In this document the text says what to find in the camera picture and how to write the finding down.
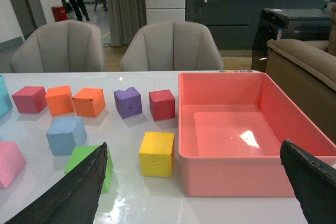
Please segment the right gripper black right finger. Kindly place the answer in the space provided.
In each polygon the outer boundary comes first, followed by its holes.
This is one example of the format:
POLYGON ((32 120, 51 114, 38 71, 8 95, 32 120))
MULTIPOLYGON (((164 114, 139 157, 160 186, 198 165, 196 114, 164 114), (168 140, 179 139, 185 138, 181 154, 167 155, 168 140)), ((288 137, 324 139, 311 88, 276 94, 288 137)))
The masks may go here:
POLYGON ((335 168, 284 140, 280 159, 307 223, 335 223, 335 168))

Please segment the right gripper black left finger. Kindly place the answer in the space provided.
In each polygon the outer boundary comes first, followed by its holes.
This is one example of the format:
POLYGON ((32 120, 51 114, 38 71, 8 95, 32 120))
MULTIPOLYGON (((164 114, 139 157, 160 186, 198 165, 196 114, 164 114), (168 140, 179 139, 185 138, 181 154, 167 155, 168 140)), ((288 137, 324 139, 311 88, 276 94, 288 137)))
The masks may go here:
POLYGON ((7 223, 93 223, 106 177, 104 142, 7 223))

